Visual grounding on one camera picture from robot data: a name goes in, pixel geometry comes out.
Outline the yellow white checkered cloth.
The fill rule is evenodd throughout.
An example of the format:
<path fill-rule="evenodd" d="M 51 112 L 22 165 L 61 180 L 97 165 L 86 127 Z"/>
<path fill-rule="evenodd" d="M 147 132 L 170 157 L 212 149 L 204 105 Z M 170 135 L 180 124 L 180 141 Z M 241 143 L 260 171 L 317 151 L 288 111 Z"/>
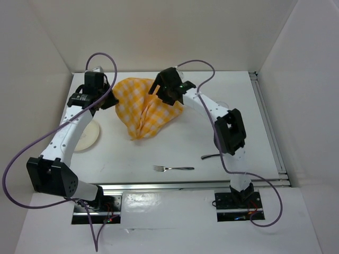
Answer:
<path fill-rule="evenodd" d="M 113 86 L 113 94 L 119 100 L 115 112 L 127 127 L 131 140 L 154 137 L 184 111 L 179 102 L 171 106 L 155 94 L 149 95 L 153 82 L 148 78 L 126 78 Z"/>

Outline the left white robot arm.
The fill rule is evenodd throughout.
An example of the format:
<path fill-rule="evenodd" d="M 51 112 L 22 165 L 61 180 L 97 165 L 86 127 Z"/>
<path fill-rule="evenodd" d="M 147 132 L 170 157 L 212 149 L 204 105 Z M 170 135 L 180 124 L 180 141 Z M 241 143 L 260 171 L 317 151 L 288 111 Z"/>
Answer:
<path fill-rule="evenodd" d="M 36 192 L 81 199 L 92 211 L 99 211 L 110 201 L 102 187 L 79 180 L 70 164 L 81 135 L 95 113 L 118 102 L 102 68 L 85 72 L 84 84 L 77 87 L 67 102 L 60 130 L 39 157 L 31 157 L 26 163 Z"/>

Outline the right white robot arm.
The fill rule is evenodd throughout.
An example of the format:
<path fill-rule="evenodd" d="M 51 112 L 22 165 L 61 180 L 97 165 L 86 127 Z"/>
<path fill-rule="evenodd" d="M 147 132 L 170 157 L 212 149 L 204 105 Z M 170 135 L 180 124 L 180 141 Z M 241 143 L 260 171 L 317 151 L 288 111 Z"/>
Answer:
<path fill-rule="evenodd" d="M 213 141 L 219 150 L 224 171 L 230 177 L 231 201 L 236 207 L 244 207 L 254 192 L 254 186 L 245 172 L 246 131 L 241 112 L 219 105 L 200 91 L 194 83 L 182 80 L 175 67 L 159 72 L 148 92 L 155 93 L 165 104 L 179 102 L 208 119 L 213 129 Z"/>

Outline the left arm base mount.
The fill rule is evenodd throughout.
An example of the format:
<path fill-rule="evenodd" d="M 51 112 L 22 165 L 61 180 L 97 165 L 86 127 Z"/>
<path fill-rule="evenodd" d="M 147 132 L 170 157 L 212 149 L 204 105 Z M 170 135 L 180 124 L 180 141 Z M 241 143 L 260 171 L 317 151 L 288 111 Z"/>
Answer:
<path fill-rule="evenodd" d="M 103 223 L 107 224 L 120 224 L 121 223 L 121 206 L 122 206 L 122 194 L 109 195 L 106 201 L 100 206 L 100 208 L 92 208 L 85 203 L 90 213 L 92 223 L 99 225 Z M 89 219 L 87 211 L 84 205 L 77 202 L 74 205 L 72 215 L 72 225 L 88 225 Z"/>

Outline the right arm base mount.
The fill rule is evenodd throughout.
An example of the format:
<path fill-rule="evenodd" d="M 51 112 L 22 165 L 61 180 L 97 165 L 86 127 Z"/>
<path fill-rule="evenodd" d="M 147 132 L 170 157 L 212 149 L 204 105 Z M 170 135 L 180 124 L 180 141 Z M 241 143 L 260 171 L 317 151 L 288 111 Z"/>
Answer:
<path fill-rule="evenodd" d="M 249 221 L 251 215 L 253 221 L 265 219 L 259 192 L 254 192 L 241 204 L 232 199 L 231 193 L 215 193 L 211 205 L 216 208 L 218 222 Z"/>

